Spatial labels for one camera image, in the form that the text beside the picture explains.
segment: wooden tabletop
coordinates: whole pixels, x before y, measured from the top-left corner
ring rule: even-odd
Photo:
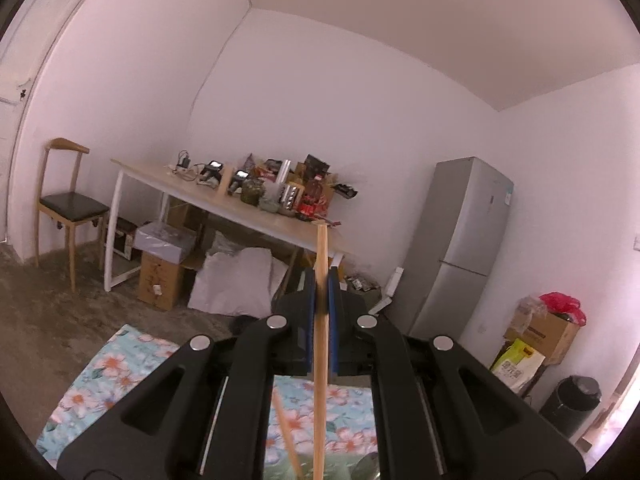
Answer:
[[[125,174],[171,196],[249,229],[316,252],[318,228],[310,222],[268,213],[245,204],[237,196],[219,196],[215,189],[198,185],[195,181],[183,180],[161,164],[123,162],[114,158],[111,161],[120,166]],[[328,252],[329,256],[348,252],[344,239],[336,228],[329,229]]]

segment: wooden chair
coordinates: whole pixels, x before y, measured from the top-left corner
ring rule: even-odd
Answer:
[[[67,193],[42,196],[42,185],[44,183],[44,173],[47,169],[47,159],[50,150],[70,150],[78,152],[76,165],[71,176],[71,188]],[[80,146],[71,140],[61,137],[53,139],[47,143],[44,151],[44,161],[40,169],[38,180],[38,193],[36,195],[36,218],[35,218],[35,246],[36,246],[36,266],[40,266],[40,247],[38,242],[38,231],[40,227],[40,213],[48,215],[58,222],[58,229],[65,228],[65,248],[69,251],[69,275],[71,278],[71,290],[76,291],[76,227],[87,222],[92,222],[95,227],[99,226],[98,235],[98,261],[100,270],[104,265],[104,238],[107,225],[107,213],[109,208],[104,204],[76,193],[76,183],[78,182],[78,171],[82,154],[89,153],[89,148]]]

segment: plastic container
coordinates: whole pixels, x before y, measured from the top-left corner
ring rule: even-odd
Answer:
[[[269,213],[277,213],[280,208],[280,204],[275,200],[270,200],[268,198],[262,197],[258,202],[258,206],[263,211],[267,211]]]
[[[240,200],[245,204],[258,205],[260,197],[264,195],[264,184],[259,179],[245,180],[242,183]]]
[[[565,437],[571,438],[598,407],[601,397],[596,379],[573,375],[559,382],[542,406],[540,415]]]

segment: red bottle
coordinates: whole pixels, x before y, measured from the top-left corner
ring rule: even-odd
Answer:
[[[316,212],[316,206],[322,196],[322,175],[317,174],[313,180],[306,183],[305,192],[302,194],[298,205],[298,218],[311,220]]]

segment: white box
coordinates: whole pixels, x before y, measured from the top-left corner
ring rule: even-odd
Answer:
[[[133,245],[166,262],[179,264],[191,253],[195,243],[196,235],[192,231],[157,221],[139,227]]]

